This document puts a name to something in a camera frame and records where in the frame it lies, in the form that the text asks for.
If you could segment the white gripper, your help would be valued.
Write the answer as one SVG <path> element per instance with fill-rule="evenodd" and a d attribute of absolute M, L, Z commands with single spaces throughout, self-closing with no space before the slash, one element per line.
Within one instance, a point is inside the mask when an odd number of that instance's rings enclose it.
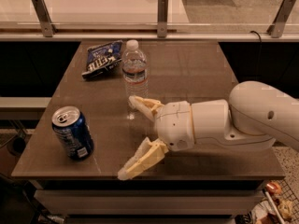
<path fill-rule="evenodd" d="M 118 171 L 119 180 L 133 179 L 163 160 L 170 151 L 182 151 L 194 146 L 191 105 L 174 102 L 166 105 L 159 100 L 132 95 L 129 105 L 141 112 L 150 121 L 161 139 L 150 141 L 146 137 L 135 155 Z"/>

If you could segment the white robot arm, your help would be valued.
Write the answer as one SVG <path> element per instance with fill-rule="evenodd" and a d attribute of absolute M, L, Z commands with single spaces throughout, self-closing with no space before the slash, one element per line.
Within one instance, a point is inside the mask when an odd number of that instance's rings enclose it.
<path fill-rule="evenodd" d="M 258 81 L 237 84 L 228 100 L 162 104 L 139 96 L 130 105 L 154 124 L 158 138 L 145 138 L 135 155 L 118 171 L 133 179 L 164 159 L 169 151 L 214 144 L 231 150 L 256 151 L 276 141 L 299 151 L 299 102 Z"/>

